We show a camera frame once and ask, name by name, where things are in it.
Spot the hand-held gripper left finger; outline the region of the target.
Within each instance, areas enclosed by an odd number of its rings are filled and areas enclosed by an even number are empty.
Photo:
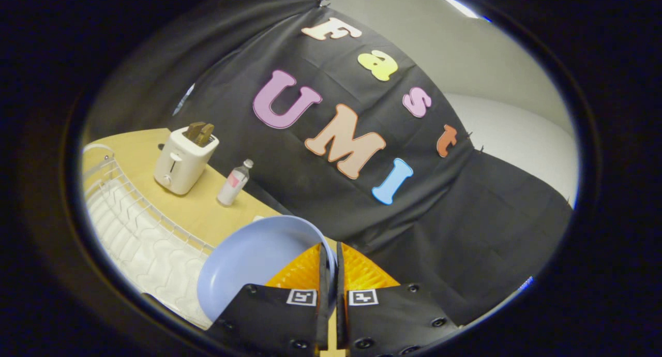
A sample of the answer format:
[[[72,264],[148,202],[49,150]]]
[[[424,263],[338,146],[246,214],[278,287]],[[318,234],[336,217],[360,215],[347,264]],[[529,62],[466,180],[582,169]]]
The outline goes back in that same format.
[[[329,257],[321,243],[266,279],[239,278],[206,336],[240,356],[318,356],[328,348]]]

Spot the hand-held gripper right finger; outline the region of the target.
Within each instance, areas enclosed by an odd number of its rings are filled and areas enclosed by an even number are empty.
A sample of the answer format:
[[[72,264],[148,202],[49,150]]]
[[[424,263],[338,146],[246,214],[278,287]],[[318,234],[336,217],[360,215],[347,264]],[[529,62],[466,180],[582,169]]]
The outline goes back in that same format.
[[[347,356],[412,356],[459,331],[423,284],[397,282],[341,242],[337,263],[337,346]]]

